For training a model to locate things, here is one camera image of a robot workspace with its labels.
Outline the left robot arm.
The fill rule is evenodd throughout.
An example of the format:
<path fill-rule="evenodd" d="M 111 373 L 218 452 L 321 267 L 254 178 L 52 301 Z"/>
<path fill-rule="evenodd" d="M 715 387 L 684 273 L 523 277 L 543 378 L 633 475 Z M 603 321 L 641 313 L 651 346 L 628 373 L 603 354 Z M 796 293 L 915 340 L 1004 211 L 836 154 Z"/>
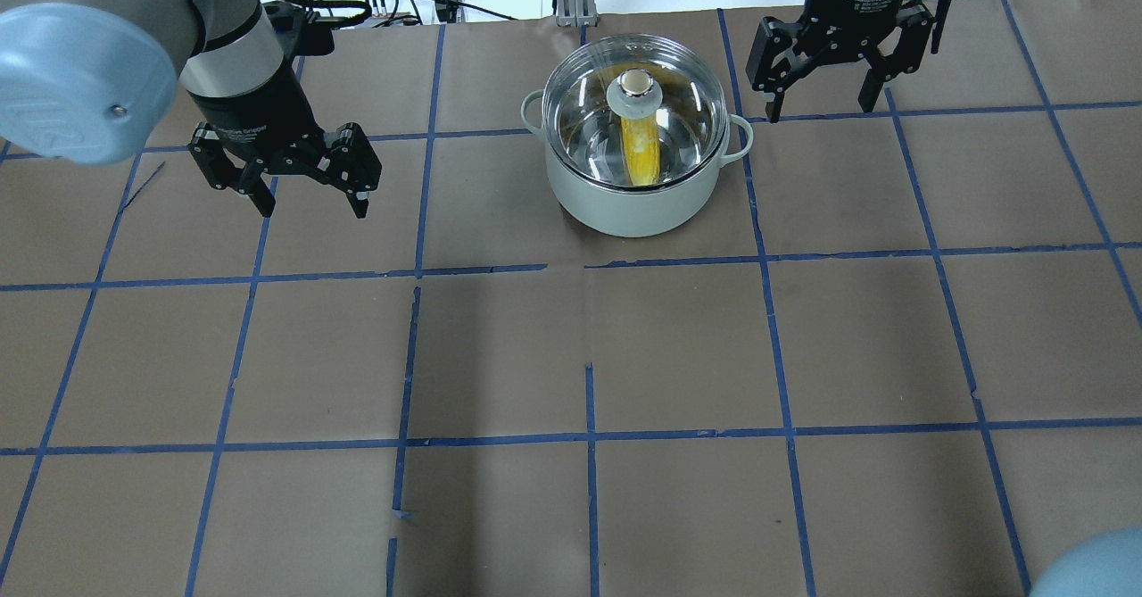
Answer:
<path fill-rule="evenodd" d="M 293 73 L 368 17 L 359 0 L 3 0 L 1 129 L 45 158 L 138 153 L 177 89 L 203 121 L 187 150 L 212 189 L 270 216 L 267 177 L 333 187 L 357 218 L 383 162 L 355 122 L 327 132 Z"/>

